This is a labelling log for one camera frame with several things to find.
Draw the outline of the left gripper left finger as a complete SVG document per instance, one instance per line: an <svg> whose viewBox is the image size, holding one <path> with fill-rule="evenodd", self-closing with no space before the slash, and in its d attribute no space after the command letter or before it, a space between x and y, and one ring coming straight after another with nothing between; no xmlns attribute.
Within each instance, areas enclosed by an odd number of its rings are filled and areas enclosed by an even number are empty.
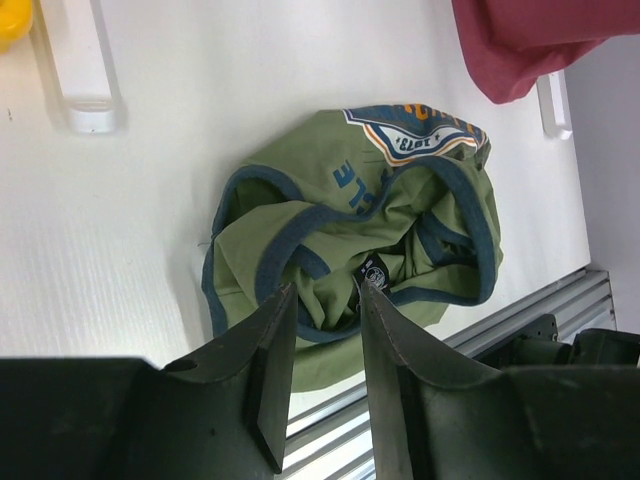
<svg viewBox="0 0 640 480"><path fill-rule="evenodd" d="M163 370L162 474L279 474L298 295L279 288L246 319Z"/></svg>

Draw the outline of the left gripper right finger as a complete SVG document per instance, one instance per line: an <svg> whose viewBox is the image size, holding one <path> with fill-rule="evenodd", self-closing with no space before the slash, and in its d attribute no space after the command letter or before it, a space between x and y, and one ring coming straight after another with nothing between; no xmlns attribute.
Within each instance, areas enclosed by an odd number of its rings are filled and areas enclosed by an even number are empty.
<svg viewBox="0 0 640 480"><path fill-rule="evenodd" d="M499 378L360 288L362 345L379 479L498 479L505 469L477 394Z"/></svg>

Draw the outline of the green tank top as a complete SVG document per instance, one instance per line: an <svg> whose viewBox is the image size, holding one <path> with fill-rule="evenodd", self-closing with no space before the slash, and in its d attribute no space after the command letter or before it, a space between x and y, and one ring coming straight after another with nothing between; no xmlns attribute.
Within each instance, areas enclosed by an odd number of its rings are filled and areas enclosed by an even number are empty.
<svg viewBox="0 0 640 480"><path fill-rule="evenodd" d="M478 126L424 104L322 110L246 158L212 224L202 290L221 335L298 292L292 388L363 369L359 289L420 327L492 295L502 261Z"/></svg>

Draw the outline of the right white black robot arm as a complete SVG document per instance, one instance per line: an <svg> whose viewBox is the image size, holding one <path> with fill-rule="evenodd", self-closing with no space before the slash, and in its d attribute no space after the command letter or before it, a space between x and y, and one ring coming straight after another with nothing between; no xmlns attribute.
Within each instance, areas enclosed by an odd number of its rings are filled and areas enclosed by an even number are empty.
<svg viewBox="0 0 640 480"><path fill-rule="evenodd" d="M529 326L474 356L495 369L512 366L606 365L639 362L639 335L596 327L581 327L561 340L556 318L545 314Z"/></svg>

